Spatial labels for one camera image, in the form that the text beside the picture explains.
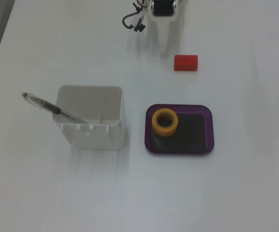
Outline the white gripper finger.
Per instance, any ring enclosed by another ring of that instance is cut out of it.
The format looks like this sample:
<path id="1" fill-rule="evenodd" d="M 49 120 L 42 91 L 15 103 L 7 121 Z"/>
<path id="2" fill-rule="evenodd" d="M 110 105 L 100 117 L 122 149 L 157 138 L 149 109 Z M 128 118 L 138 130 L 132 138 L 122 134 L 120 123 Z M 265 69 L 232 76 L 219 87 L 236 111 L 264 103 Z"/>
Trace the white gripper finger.
<path id="1" fill-rule="evenodd" d="M 169 41 L 170 23 L 165 19 L 161 19 L 157 21 L 152 21 L 152 25 L 156 29 L 160 52 L 166 52 Z"/>
<path id="2" fill-rule="evenodd" d="M 170 23 L 170 30 L 169 30 L 169 48 L 171 48 L 176 41 L 176 21 L 172 21 Z"/>

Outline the white gripper body, black motor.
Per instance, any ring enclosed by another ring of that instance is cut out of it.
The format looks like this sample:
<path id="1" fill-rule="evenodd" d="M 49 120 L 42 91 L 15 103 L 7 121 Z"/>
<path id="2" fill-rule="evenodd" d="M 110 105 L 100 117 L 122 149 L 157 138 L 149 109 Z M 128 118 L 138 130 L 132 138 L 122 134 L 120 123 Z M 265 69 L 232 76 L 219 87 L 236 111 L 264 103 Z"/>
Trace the white gripper body, black motor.
<path id="1" fill-rule="evenodd" d="M 179 13 L 178 0 L 149 0 L 148 18 L 151 21 L 175 21 Z"/>

